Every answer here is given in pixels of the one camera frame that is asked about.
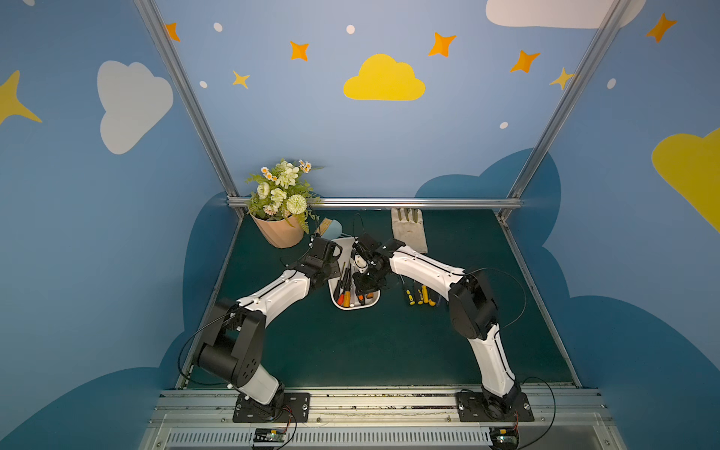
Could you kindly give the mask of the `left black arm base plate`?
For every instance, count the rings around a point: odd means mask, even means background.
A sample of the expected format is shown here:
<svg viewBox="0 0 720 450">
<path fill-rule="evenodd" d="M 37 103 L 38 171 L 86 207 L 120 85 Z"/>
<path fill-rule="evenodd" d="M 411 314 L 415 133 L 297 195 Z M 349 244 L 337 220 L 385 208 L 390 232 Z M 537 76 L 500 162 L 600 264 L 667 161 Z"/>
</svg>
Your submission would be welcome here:
<svg viewBox="0 0 720 450">
<path fill-rule="evenodd" d="M 268 404 L 262 404 L 248 395 L 238 396 L 232 421 L 234 423 L 279 423 L 288 421 L 307 423 L 311 394 L 308 392 L 280 391 Z"/>
</svg>

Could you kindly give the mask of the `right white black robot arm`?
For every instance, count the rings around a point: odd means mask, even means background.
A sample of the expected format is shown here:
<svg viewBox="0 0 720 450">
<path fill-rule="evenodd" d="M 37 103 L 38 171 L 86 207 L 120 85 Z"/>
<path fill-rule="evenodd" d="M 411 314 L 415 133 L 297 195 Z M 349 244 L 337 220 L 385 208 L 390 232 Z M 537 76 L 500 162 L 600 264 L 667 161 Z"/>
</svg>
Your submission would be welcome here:
<svg viewBox="0 0 720 450">
<path fill-rule="evenodd" d="M 397 239 L 382 244 L 363 234 L 355 240 L 354 250 L 367 263 L 365 272 L 354 275 L 358 294 L 382 290 L 386 276 L 394 273 L 447 300 L 453 328 L 468 339 L 474 352 L 487 405 L 508 411 L 521 388 L 504 351 L 498 306 L 488 278 L 478 270 L 467 272 L 433 260 Z"/>
</svg>

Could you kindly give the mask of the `white plastic storage box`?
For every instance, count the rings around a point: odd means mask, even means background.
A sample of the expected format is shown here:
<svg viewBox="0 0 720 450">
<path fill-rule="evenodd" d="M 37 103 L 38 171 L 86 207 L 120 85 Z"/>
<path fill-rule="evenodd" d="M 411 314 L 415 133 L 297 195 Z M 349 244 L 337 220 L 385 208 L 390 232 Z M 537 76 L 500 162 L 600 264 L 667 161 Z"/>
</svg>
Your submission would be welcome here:
<svg viewBox="0 0 720 450">
<path fill-rule="evenodd" d="M 368 295 L 357 295 L 356 288 L 354 288 L 354 281 L 352 281 L 352 305 L 348 309 L 345 309 L 345 307 L 341 307 L 336 304 L 335 288 L 339 279 L 341 278 L 343 264 L 349 263 L 351 267 L 351 275 L 354 275 L 355 273 L 363 273 L 367 268 L 367 263 L 354 251 L 354 238 L 340 237 L 338 239 L 335 239 L 334 241 L 339 245 L 340 249 L 342 250 L 341 255 L 339 255 L 340 275 L 335 279 L 330 279 L 327 282 L 329 292 L 331 294 L 331 300 L 333 301 L 334 306 L 341 311 L 358 311 L 358 309 L 368 309 L 373 307 L 379 302 L 381 298 L 381 292 L 374 292 L 373 294 Z"/>
</svg>

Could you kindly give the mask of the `black yellow striped screwdriver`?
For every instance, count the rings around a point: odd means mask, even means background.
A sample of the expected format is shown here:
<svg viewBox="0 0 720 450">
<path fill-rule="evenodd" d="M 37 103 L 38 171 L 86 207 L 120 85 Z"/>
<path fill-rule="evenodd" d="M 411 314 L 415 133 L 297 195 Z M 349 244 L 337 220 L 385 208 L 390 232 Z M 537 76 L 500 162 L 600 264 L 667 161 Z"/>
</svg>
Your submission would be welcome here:
<svg viewBox="0 0 720 450">
<path fill-rule="evenodd" d="M 405 298 L 408 300 L 408 304 L 410 306 L 414 306 L 416 304 L 416 300 L 414 299 L 414 288 L 412 283 L 406 279 L 406 277 L 399 276 L 401 287 L 403 294 L 405 295 Z"/>
</svg>

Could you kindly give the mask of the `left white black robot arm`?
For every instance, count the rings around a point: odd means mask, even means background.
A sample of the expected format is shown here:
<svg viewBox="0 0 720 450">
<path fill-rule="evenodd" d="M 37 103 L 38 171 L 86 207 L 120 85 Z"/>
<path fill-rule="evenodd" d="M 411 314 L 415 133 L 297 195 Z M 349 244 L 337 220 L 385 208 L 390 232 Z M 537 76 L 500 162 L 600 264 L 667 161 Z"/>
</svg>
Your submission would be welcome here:
<svg viewBox="0 0 720 450">
<path fill-rule="evenodd" d="M 195 364 L 262 406 L 281 401 L 281 382 L 262 366 L 266 328 L 339 273 L 339 244 L 313 236 L 309 250 L 254 294 L 216 305 L 199 331 Z"/>
</svg>

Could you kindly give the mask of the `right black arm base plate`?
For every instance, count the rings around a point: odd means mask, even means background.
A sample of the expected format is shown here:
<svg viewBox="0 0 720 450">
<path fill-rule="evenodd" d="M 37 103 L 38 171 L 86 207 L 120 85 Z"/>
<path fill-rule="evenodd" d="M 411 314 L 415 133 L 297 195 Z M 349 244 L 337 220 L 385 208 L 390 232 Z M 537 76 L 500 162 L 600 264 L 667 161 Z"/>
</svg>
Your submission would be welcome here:
<svg viewBox="0 0 720 450">
<path fill-rule="evenodd" d="M 500 399 L 484 392 L 457 391 L 455 400 L 461 422 L 534 422 L 534 413 L 524 393 Z"/>
</svg>

